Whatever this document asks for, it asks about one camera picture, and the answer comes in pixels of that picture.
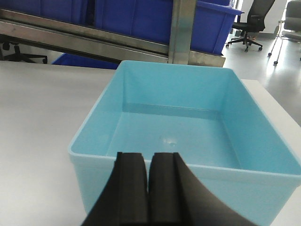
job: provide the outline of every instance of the metal shelf frame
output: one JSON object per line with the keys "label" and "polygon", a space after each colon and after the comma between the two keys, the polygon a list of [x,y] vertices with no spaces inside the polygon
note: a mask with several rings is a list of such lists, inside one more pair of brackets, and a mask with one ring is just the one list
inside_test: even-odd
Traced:
{"label": "metal shelf frame", "polygon": [[222,67],[222,56],[190,50],[196,0],[174,0],[170,44],[0,9],[0,39],[111,62],[139,60]]}

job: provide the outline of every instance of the white table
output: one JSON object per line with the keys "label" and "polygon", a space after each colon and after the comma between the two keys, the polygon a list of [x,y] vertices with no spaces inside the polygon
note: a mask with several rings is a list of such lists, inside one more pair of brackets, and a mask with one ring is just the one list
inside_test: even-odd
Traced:
{"label": "white table", "polygon": [[[86,216],[67,146],[113,70],[0,62],[0,226],[79,226]],[[301,128],[243,81],[301,158]],[[301,225],[301,187],[272,226]]]}

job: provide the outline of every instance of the gray floor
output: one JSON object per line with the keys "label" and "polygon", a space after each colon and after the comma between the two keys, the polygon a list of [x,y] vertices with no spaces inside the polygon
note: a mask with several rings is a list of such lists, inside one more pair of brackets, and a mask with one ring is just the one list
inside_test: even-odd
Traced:
{"label": "gray floor", "polygon": [[301,44],[285,40],[278,65],[274,66],[281,41],[278,40],[270,58],[273,40],[261,38],[257,42],[263,45],[261,52],[252,45],[245,53],[242,43],[224,48],[224,67],[233,69],[241,79],[258,80],[301,126]]}

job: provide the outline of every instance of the chair wheel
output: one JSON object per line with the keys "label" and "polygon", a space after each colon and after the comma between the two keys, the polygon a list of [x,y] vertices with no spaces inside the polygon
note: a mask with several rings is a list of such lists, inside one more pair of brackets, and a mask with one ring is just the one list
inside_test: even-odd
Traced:
{"label": "chair wheel", "polygon": [[9,42],[4,42],[2,47],[4,50],[9,50]]}

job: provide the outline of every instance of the plastic bin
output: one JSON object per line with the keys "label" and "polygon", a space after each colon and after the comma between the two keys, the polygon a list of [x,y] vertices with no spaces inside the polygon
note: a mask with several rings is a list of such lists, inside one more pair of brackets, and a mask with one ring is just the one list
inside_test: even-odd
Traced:
{"label": "plastic bin", "polygon": [[237,9],[197,1],[190,48],[222,54],[234,19],[240,14]]}
{"label": "plastic bin", "polygon": [[[169,43],[173,0],[96,0],[95,27],[141,39]],[[191,48],[221,55],[241,11],[197,2]]]}
{"label": "plastic bin", "polygon": [[89,212],[117,152],[179,152],[224,203],[268,226],[301,165],[231,69],[123,61],[69,147]]}
{"label": "plastic bin", "polygon": [[104,69],[116,69],[118,64],[106,62],[102,60],[95,60],[88,57],[77,56],[72,54],[64,53],[53,65],[66,65],[66,66],[78,66],[78,67],[93,67],[93,68],[104,68]]}
{"label": "plastic bin", "polygon": [[64,22],[84,24],[88,0],[0,0],[0,7]]}

